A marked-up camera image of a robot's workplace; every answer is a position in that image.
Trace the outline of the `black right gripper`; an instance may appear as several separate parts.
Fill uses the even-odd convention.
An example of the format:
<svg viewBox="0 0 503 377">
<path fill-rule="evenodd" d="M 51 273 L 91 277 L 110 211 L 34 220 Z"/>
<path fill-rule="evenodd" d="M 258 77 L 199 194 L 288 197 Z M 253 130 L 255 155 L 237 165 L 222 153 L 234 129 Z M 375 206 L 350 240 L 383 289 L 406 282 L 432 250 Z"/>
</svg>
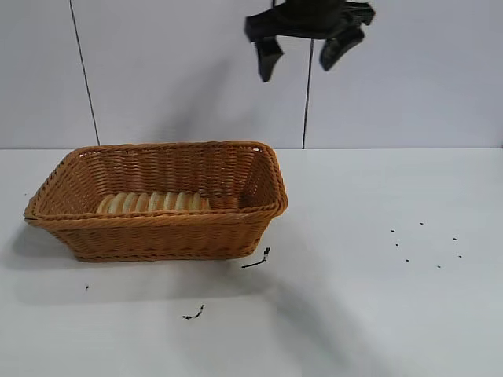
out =
<svg viewBox="0 0 503 377">
<path fill-rule="evenodd" d="M 329 71 L 363 41 L 365 33 L 360 26 L 369 26 L 375 14 L 366 2 L 286 1 L 246 17 L 244 33 L 255 42 L 261 80 L 269 82 L 284 54 L 275 36 L 326 39 L 319 62 L 324 71 Z"/>
</svg>

